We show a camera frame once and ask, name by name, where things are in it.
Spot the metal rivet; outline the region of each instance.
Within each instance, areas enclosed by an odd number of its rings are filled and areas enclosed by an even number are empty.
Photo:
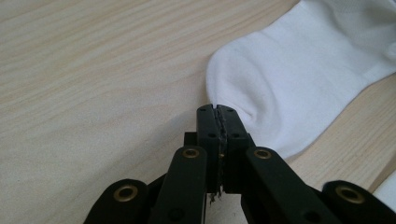
[[[271,158],[271,152],[265,149],[257,149],[254,151],[254,155],[259,158],[259,159],[270,159]]]
[[[350,203],[364,203],[364,197],[356,190],[347,187],[347,186],[337,186],[335,188],[335,192],[342,199],[350,202]]]
[[[183,156],[185,158],[197,158],[199,156],[199,151],[195,148],[188,148],[183,151]]]
[[[122,185],[114,191],[113,197],[117,202],[126,203],[134,199],[137,192],[137,187],[134,185]]]

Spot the sock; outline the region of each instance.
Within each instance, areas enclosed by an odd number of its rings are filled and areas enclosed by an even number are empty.
[[[238,111],[257,146],[309,146],[368,85],[396,71],[392,0],[301,1],[210,59],[210,102]]]
[[[375,190],[374,195],[396,212],[396,171]]]

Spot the white sock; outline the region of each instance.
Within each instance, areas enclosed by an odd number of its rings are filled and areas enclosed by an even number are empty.
[[[396,171],[375,190],[374,195],[396,212]]]
[[[392,0],[301,1],[269,27],[219,49],[213,105],[238,111],[256,145],[283,158],[311,144],[361,90],[396,71]]]

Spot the wood grain surface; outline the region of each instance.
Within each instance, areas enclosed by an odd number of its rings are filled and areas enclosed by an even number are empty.
[[[0,1],[0,223],[82,223],[113,182],[165,173],[209,103],[210,55],[296,2]],[[395,170],[395,87],[366,89],[291,167],[374,190]],[[237,196],[206,208],[244,222]]]

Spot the black mechanical arm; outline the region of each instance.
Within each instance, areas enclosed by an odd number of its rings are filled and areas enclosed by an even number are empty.
[[[241,195],[248,223],[396,223],[396,214],[346,181],[307,186],[282,158],[256,147],[236,111],[197,109],[197,130],[185,133],[167,174],[146,185],[109,186],[85,223],[204,223],[207,194]]]

